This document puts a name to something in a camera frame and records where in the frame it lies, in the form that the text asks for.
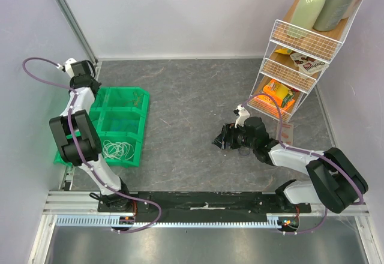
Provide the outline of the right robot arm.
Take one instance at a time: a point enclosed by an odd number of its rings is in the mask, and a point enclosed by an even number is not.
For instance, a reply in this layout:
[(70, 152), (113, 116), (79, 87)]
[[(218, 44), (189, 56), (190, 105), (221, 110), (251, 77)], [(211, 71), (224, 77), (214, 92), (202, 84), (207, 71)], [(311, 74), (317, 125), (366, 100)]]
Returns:
[(309, 181), (292, 180), (283, 185), (274, 201), (281, 212), (289, 212), (299, 203), (320, 202), (339, 214), (368, 191), (366, 180), (340, 149), (311, 152), (285, 147), (269, 136), (259, 117), (250, 117), (243, 125), (224, 124), (213, 144), (220, 149), (246, 147), (262, 163), (308, 175)]

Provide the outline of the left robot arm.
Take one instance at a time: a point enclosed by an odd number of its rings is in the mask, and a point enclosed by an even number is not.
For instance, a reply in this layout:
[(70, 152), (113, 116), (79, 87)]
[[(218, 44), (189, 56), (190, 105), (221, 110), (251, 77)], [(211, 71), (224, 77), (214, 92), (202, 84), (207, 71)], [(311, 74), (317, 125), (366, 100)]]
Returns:
[(60, 116), (49, 121), (58, 152), (96, 183), (100, 192), (89, 195), (99, 202), (99, 211), (125, 212), (132, 207), (132, 198), (103, 158), (101, 140), (89, 116), (101, 86), (95, 79), (95, 67), (89, 60), (70, 58), (63, 70), (70, 76), (70, 99)]

